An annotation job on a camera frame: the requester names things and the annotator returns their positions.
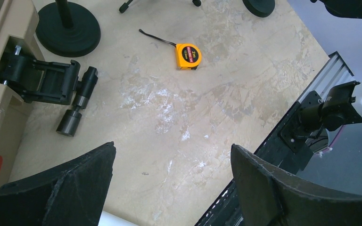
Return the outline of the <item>black tripod shock-mount stand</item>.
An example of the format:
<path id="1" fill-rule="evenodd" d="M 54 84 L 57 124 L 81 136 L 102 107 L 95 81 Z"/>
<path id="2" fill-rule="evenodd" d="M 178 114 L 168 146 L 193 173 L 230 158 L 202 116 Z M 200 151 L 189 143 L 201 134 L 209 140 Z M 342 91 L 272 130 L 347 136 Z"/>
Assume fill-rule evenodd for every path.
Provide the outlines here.
<path id="1" fill-rule="evenodd" d="M 121 7 L 119 8 L 119 12 L 122 14 L 124 13 L 129 5 L 133 2 L 133 0 L 128 0 L 127 2 L 123 3 L 121 5 Z M 192 3 L 196 6 L 196 7 L 200 7 L 201 6 L 201 0 L 192 0 Z"/>

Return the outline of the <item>black round-base clip stand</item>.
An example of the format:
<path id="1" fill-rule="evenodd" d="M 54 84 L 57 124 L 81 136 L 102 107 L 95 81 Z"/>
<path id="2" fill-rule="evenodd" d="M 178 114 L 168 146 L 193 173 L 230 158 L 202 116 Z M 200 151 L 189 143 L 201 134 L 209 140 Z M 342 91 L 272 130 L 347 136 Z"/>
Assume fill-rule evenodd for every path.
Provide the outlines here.
<path id="1" fill-rule="evenodd" d="M 275 0 L 242 0 L 245 7 L 255 16 L 268 17 L 275 9 Z"/>

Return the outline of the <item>white grey-headed microphone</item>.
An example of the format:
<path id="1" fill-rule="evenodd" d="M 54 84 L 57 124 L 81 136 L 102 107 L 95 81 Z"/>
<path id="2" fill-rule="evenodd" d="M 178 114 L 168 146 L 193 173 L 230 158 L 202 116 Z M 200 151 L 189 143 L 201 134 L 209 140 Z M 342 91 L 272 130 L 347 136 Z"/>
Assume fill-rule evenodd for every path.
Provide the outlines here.
<path id="1" fill-rule="evenodd" d="M 117 217 L 113 214 L 102 211 L 98 226 L 137 226 L 137 225 L 120 217 Z"/>

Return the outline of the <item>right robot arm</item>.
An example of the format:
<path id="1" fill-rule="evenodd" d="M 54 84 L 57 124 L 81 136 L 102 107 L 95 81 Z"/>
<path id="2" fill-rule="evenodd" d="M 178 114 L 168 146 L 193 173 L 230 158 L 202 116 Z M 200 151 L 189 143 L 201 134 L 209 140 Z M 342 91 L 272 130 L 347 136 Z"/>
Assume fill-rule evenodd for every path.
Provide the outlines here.
<path id="1" fill-rule="evenodd" d="M 324 0 L 323 4 L 334 16 L 362 19 L 362 0 Z M 334 86 L 323 102 L 299 110 L 297 122 L 297 129 L 307 134 L 362 123 L 362 82 Z"/>

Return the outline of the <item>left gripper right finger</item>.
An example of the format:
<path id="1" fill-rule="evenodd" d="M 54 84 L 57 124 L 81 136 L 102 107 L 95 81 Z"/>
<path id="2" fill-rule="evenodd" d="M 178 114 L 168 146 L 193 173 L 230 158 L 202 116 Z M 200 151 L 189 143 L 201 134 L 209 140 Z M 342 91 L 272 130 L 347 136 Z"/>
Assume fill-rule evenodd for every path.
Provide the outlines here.
<path id="1" fill-rule="evenodd" d="M 246 226 L 362 226 L 362 195 L 301 179 L 239 145 L 230 161 Z"/>

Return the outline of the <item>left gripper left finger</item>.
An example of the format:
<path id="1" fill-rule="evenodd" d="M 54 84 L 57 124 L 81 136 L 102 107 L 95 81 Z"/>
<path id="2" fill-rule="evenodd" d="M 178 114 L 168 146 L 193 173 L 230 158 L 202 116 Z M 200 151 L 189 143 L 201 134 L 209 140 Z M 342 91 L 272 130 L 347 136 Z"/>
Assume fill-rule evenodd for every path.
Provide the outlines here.
<path id="1" fill-rule="evenodd" d="M 96 226 L 116 148 L 105 143 L 73 160 L 0 187 L 0 226 Z"/>

